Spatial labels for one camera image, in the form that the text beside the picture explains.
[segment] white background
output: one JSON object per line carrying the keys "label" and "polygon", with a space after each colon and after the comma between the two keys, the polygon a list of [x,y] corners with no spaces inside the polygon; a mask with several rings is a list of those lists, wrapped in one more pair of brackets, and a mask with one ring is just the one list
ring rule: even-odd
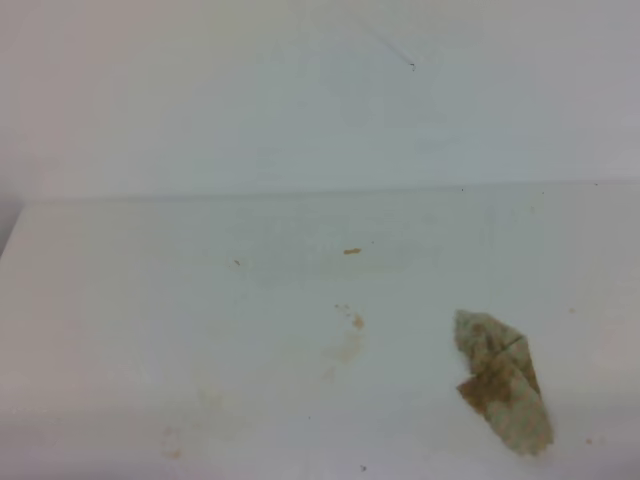
{"label": "white background", "polygon": [[0,199],[635,180],[639,10],[0,0]]}

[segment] white shelf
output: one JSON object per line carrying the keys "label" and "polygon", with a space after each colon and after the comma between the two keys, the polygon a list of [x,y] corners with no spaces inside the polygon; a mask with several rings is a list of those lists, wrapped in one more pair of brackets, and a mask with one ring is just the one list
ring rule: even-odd
{"label": "white shelf", "polygon": [[[0,263],[3,472],[628,478],[638,205],[545,185],[27,207]],[[457,308],[528,335],[541,458],[458,398]]]}

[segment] white surface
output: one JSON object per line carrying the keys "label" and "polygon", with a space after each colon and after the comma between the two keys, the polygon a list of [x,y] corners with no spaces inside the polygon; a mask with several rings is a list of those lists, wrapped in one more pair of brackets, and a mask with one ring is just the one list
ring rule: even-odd
{"label": "white surface", "polygon": [[0,0],[0,193],[637,180],[639,15],[630,0]]}
{"label": "white surface", "polygon": [[[635,479],[639,203],[586,185],[30,206],[0,262],[1,474]],[[461,307],[529,336],[543,457],[458,398]]]}

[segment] scratch mark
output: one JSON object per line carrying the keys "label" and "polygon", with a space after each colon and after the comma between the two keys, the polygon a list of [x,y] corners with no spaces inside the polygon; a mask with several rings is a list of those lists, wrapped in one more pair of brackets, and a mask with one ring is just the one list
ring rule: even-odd
{"label": "scratch mark", "polygon": [[360,25],[360,27],[371,35],[373,38],[382,43],[385,47],[387,47],[393,54],[397,57],[401,58],[403,62],[407,63],[415,72],[416,70],[416,62],[411,58],[411,55],[403,50],[399,45],[389,40],[385,35],[380,33],[377,29],[375,29],[372,25],[370,25],[366,20],[364,20],[359,15],[356,15],[355,12],[351,10],[348,6],[345,7],[348,13],[353,17],[355,22]]}

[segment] crumpled paper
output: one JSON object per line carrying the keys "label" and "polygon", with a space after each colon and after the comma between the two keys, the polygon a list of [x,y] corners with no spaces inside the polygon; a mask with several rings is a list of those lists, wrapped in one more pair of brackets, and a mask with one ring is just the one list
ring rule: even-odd
{"label": "crumpled paper", "polygon": [[491,315],[458,310],[455,342],[472,375],[458,391],[504,444],[537,455],[553,443],[527,339]]}

